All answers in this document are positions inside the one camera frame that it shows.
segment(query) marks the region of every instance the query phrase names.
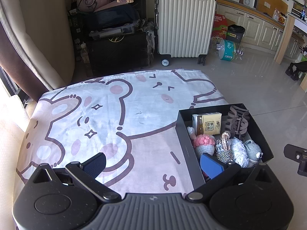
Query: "white floor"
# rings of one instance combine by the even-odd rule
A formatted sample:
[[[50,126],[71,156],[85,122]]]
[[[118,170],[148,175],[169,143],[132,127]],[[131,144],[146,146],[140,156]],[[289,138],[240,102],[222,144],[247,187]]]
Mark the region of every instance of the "white floor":
[[[205,66],[198,65],[197,58],[171,58],[170,65],[164,67],[158,57],[150,69],[201,70],[228,103],[245,104],[275,156],[269,166],[294,204],[294,217],[288,230],[306,230],[307,177],[297,174],[298,163],[286,159],[283,148],[286,144],[307,148],[307,95],[299,82],[285,74],[288,65],[286,59],[278,65],[269,53],[245,49],[240,63],[222,61],[209,54]],[[74,81],[81,78],[76,73]]]

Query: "crochet toy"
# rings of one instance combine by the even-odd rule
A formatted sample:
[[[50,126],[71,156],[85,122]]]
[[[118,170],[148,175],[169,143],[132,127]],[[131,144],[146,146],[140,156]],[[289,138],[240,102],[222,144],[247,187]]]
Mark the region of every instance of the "crochet toy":
[[[190,136],[190,139],[191,140],[194,140],[196,138],[196,135],[195,135],[195,129],[193,127],[187,127],[187,130],[188,130],[188,133],[189,133],[189,136]]]
[[[214,136],[208,136],[206,134],[201,134],[196,136],[195,130],[192,127],[187,127],[190,139],[192,140],[192,145],[196,157],[200,159],[203,153],[208,153],[209,155],[214,154],[215,138]]]
[[[260,158],[262,158],[263,153],[261,152],[261,148],[258,144],[256,144],[253,140],[247,140],[244,143],[245,150],[248,156],[248,168],[255,166]]]
[[[215,146],[216,157],[223,163],[232,160],[230,145],[231,145],[230,132],[226,131],[222,134],[221,139],[216,141],[216,146]]]
[[[248,161],[248,155],[246,153],[244,144],[241,140],[234,137],[231,140],[231,151],[233,155],[233,161],[237,164],[239,164],[242,168],[248,167],[249,161]]]

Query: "bedsheet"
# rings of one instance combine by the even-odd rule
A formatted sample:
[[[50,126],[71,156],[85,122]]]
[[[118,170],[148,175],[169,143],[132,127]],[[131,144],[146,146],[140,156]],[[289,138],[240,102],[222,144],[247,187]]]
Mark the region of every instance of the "bedsheet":
[[[15,194],[40,163],[65,167],[98,152],[96,178],[125,193],[193,190],[175,131],[178,111],[226,104],[197,70],[153,70],[87,80],[42,95],[21,146]]]

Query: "white suitcase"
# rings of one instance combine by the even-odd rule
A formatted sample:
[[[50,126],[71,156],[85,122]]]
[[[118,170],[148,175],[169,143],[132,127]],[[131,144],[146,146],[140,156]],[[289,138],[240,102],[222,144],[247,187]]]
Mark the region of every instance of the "white suitcase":
[[[158,53],[199,57],[205,64],[216,0],[155,0]]]

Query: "plastic bottle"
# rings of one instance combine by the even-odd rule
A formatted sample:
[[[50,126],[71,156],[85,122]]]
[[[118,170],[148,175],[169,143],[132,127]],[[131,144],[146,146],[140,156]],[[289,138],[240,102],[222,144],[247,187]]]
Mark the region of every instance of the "plastic bottle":
[[[280,14],[280,11],[276,8],[275,11],[274,11],[274,14],[273,14],[273,19],[275,21],[278,21],[279,14]]]
[[[85,43],[81,44],[81,57],[84,63],[90,63],[90,58],[88,57],[88,50]]]
[[[302,10],[302,14],[300,15],[300,19],[305,21],[305,17],[306,17],[306,8],[305,6],[303,7],[303,10]]]
[[[221,60],[242,60],[244,48],[241,44],[224,39],[211,40],[210,49],[219,56]]]
[[[85,65],[85,73],[87,77],[93,76],[93,71],[90,64],[90,58],[88,57],[88,50],[85,43],[81,44],[81,57]]]

